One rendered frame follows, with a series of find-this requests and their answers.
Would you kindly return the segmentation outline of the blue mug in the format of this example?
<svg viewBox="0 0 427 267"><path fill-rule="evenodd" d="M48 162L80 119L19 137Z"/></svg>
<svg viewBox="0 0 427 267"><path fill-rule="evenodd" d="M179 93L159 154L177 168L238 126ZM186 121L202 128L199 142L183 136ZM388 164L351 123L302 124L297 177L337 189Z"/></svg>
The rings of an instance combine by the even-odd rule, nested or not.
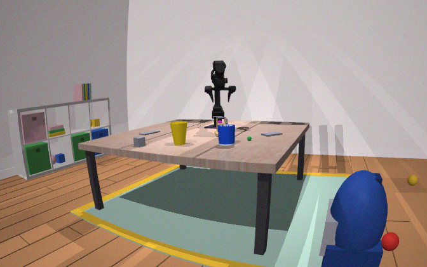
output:
<svg viewBox="0 0 427 267"><path fill-rule="evenodd" d="M232 146L235 143L235 125L223 124L217 125L219 145L220 146Z"/></svg>

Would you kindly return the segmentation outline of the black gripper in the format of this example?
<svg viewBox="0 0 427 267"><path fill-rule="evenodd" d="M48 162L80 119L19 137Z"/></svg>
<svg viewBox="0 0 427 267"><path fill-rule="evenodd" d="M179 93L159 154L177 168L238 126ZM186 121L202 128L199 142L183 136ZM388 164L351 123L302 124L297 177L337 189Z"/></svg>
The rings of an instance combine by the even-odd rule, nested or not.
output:
<svg viewBox="0 0 427 267"><path fill-rule="evenodd" d="M212 90L229 90L229 93L228 93L228 103L229 103L231 93L236 91L236 87L229 86L228 88L225 88L225 85L217 85L215 88L212 88L212 86L205 86L205 92L209 94L212 102L214 102Z"/></svg>

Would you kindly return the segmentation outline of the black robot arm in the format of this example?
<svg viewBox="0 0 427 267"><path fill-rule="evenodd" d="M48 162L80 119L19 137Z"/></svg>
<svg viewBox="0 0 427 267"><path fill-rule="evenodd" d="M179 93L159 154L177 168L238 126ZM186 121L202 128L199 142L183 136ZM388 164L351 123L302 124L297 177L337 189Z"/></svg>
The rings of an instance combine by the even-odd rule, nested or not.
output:
<svg viewBox="0 0 427 267"><path fill-rule="evenodd" d="M218 77L224 77L225 68L226 68L226 64L223 60L214 60L213 70L211 71L211 80L212 80L212 83L214 84L214 88L217 85L226 85L227 78L218 79ZM220 90L214 90L214 94L215 94L215 105L213 106L212 119L214 118L213 127L217 127L216 117L213 117L213 116L224 117L224 110L222 110L222 106L220 104Z"/></svg>

